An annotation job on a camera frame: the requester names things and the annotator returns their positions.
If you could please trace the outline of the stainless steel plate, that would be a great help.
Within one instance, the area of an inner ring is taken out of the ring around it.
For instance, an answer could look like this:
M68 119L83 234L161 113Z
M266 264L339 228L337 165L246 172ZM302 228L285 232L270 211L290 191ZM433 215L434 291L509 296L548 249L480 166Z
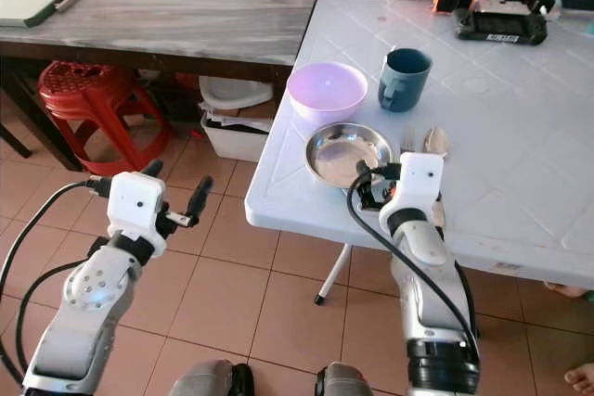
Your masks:
M306 141L306 167L322 183L347 189L359 175L355 166L364 161L377 168L394 159L394 151L381 133L357 123L331 123L310 134Z

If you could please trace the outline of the pink plastic bowl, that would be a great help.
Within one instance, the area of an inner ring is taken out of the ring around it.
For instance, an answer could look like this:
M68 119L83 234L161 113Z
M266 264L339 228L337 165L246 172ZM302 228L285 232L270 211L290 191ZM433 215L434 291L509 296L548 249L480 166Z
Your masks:
M341 62L316 62L294 70L286 94L305 123L322 126L349 121L368 94L368 79Z

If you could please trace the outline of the red plastic stool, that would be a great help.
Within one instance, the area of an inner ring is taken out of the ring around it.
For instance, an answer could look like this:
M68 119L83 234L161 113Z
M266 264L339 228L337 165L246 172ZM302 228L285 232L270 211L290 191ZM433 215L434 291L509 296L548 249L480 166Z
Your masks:
M143 170L160 157L173 137L173 128L156 100L137 82L135 71L127 67L54 61L39 75L37 91L48 117L92 174L111 176ZM160 131L148 146L136 145L124 120L132 115L146 115L160 122ZM95 161L86 154L86 142L97 132L108 138L121 159Z

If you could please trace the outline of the person's bare foot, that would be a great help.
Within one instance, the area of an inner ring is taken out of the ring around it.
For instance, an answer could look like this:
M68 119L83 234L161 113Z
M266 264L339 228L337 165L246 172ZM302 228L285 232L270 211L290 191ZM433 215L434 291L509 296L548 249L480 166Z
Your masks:
M594 363L581 364L568 370L563 379L581 396L594 396Z
M570 299L583 299L594 302L594 290L584 288L577 288L572 286L560 285L560 283L544 282L544 286L548 290L555 291L555 293L568 296Z

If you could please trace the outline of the blue mug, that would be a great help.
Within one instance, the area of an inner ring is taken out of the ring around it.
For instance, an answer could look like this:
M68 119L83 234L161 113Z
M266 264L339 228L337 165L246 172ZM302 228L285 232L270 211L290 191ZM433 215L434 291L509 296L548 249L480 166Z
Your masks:
M415 48L396 48L387 53L378 87L382 110L405 112L415 108L432 66L432 58Z

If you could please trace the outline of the grey wooden table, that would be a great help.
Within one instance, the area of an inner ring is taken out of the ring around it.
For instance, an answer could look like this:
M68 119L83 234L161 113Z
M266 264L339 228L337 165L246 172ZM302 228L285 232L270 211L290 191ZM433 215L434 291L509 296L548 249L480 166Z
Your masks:
M81 164L48 120L35 78L48 61L189 72L283 92L316 0L71 0L0 36L0 86L26 128L69 171Z

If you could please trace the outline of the metal spoon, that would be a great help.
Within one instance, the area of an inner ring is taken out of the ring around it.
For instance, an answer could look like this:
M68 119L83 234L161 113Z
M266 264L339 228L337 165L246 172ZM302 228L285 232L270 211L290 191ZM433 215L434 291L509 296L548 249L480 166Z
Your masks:
M446 130L433 126L421 140L421 153L436 154L446 158L449 150L449 138Z

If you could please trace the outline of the white plastic storage box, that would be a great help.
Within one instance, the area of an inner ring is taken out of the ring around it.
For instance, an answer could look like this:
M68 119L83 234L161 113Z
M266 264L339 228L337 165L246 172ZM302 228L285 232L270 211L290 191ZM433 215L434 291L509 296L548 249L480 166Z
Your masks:
M274 120L275 111L266 116L266 110L220 110L202 104L200 126L221 158L258 162Z

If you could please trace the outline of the grey left robot leg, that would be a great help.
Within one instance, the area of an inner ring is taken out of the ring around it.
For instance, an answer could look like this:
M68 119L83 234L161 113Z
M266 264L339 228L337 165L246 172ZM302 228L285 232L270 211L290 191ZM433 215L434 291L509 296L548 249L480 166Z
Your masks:
M255 396L247 364L208 361L195 364L177 379L167 396Z

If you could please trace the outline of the black handheld controller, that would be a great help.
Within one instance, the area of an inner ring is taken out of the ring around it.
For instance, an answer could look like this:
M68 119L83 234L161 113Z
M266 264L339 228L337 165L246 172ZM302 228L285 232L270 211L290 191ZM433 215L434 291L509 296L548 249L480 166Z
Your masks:
M451 15L457 20L455 34L461 40L484 41L485 43L505 43L515 45L540 45L547 40L546 18L531 5L525 6L527 14L480 13L471 9L455 9Z

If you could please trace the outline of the grey right robot leg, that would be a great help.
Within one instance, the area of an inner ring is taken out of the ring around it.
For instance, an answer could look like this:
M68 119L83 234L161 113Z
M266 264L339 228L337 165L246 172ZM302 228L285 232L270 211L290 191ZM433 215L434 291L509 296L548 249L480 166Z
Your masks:
M315 396L374 396L356 367L332 362L316 375Z

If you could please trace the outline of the metal fork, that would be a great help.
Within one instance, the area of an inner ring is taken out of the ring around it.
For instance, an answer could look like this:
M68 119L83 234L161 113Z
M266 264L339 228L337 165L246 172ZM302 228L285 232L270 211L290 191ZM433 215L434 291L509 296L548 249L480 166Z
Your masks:
M406 128L402 132L402 140L400 140L400 154L416 153L419 150L419 140L417 140L417 132L413 128Z

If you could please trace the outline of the grey robot leg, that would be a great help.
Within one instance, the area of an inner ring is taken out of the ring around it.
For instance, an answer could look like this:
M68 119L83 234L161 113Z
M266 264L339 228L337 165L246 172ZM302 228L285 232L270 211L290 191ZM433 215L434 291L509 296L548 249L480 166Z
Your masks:
M195 364L177 379L167 396L255 396L247 364L208 361Z
M332 362L316 375L315 396L374 396L356 367Z

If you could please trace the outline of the white plastic basin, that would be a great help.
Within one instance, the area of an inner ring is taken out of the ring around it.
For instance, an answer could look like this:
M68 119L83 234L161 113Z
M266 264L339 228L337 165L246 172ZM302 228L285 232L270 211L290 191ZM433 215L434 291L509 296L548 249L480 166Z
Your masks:
M216 110L238 110L255 102L255 87L251 81L201 75L200 95L203 103Z

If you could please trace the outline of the white plastic folding table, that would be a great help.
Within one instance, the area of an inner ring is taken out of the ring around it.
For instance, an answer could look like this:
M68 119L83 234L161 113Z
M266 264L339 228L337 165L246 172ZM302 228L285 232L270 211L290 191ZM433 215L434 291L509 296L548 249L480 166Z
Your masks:
M433 59L419 104L381 110L394 48ZM594 288L594 13L568 13L540 45L461 41L427 0L317 0L296 66L340 62L368 77L353 122L392 147L448 136L445 242L484 272Z

